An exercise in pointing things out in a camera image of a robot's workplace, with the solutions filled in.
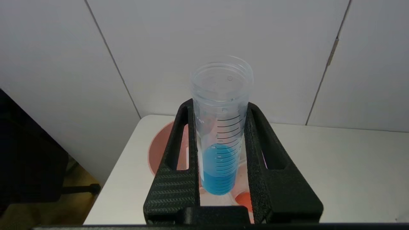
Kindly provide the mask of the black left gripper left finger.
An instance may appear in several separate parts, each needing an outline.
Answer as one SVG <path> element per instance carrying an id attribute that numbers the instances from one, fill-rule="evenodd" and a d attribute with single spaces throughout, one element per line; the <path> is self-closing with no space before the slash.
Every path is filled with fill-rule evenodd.
<path id="1" fill-rule="evenodd" d="M 178 170 L 184 127 L 188 127 L 189 168 Z M 147 224 L 176 224 L 178 213 L 200 205 L 199 166 L 193 99 L 178 109 L 162 160 L 143 205 Z"/>

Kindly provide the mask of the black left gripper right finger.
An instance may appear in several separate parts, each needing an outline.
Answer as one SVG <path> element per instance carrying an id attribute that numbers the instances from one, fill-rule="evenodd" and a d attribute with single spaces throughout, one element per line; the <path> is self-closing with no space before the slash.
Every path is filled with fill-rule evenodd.
<path id="1" fill-rule="evenodd" d="M 247 107 L 244 140 L 254 223 L 318 223 L 323 203 L 254 103 Z"/>

